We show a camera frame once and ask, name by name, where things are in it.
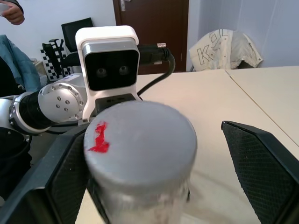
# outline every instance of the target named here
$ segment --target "white plastic casing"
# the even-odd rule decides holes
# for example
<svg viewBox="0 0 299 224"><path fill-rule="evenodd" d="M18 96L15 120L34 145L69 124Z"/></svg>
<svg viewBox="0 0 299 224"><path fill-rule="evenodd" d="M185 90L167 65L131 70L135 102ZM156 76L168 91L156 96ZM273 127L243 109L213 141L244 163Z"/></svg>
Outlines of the white plastic casing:
<svg viewBox="0 0 299 224"><path fill-rule="evenodd" d="M132 86L124 87L121 89L111 89L105 91L92 91L89 89L88 80L86 76L85 61L83 57L83 47L88 42L100 42L101 40L115 40L120 38L133 38L136 45L139 44L138 37L134 29L130 26L113 26L113 27L92 27L92 28L82 28L76 33L76 44L78 49L78 54L80 58L82 73L84 77L84 83L87 93L87 103L83 110L82 119L88 120L95 108L95 100L99 98L104 98L108 96L116 96L125 93L132 93L136 99L138 99L136 93L135 84Z"/></svg>

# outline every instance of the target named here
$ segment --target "camera lens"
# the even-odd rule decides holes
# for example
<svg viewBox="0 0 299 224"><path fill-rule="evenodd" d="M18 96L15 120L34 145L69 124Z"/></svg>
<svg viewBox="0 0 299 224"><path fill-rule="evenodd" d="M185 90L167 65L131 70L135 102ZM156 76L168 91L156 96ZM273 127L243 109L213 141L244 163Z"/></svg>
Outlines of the camera lens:
<svg viewBox="0 0 299 224"><path fill-rule="evenodd" d="M107 74L106 69L104 69L104 68L99 68L99 69L97 70L97 77L98 77L98 78L105 78L107 75L108 75L108 74Z"/></svg>
<svg viewBox="0 0 299 224"><path fill-rule="evenodd" d="M121 66L120 67L120 75L121 76L124 76L124 75L127 75L129 74L129 67L128 66Z"/></svg>

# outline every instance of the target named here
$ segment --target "white table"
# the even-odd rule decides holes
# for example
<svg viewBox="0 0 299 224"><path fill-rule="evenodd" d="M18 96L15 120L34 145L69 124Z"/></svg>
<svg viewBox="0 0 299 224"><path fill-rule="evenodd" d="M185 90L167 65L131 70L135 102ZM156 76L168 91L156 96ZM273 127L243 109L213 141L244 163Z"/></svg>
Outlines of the white table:
<svg viewBox="0 0 299 224"><path fill-rule="evenodd" d="M258 73L258 70L251 71L238 72L247 72L247 76ZM269 131L293 154L299 152L299 147L285 131L231 78L231 72L175 73L142 95L144 100L179 110L192 122L198 136L198 154L191 176L191 202L185 207L183 224L260 223L235 174L221 131L222 121L235 121ZM138 89L157 76L139 76ZM86 193L76 223L87 222L103 223Z"/></svg>

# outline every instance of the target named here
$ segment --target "person's hand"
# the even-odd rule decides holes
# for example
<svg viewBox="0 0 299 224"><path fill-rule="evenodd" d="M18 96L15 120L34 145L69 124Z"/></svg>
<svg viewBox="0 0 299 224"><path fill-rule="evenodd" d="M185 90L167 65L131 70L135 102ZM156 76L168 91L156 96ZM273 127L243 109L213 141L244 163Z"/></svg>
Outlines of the person's hand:
<svg viewBox="0 0 299 224"><path fill-rule="evenodd" d="M2 13L2 16L5 17L8 21L10 21L14 25L20 25L24 22L24 14L16 4L6 1L0 1L0 3L4 3L9 6L9 9Z"/></svg>

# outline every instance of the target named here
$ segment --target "cable connector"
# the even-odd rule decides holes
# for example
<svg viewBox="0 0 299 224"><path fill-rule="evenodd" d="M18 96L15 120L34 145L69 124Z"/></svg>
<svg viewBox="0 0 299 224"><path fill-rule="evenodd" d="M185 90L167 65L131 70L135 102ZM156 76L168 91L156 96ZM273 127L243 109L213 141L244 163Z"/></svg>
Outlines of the cable connector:
<svg viewBox="0 0 299 224"><path fill-rule="evenodd" d="M166 43L139 45L140 65L162 64L169 59L171 54Z"/></svg>

